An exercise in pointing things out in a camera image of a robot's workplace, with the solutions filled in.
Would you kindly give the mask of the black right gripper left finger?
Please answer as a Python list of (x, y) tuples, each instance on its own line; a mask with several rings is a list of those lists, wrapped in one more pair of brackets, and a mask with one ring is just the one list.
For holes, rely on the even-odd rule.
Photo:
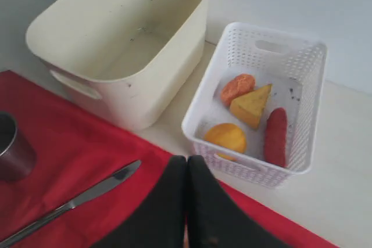
[(148, 196), (93, 247), (183, 247), (187, 162), (173, 156)]

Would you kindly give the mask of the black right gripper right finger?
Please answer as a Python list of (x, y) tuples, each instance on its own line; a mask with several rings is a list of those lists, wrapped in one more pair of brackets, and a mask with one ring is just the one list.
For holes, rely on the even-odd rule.
[(199, 155), (187, 160), (186, 219), (189, 247), (289, 247), (237, 206)]

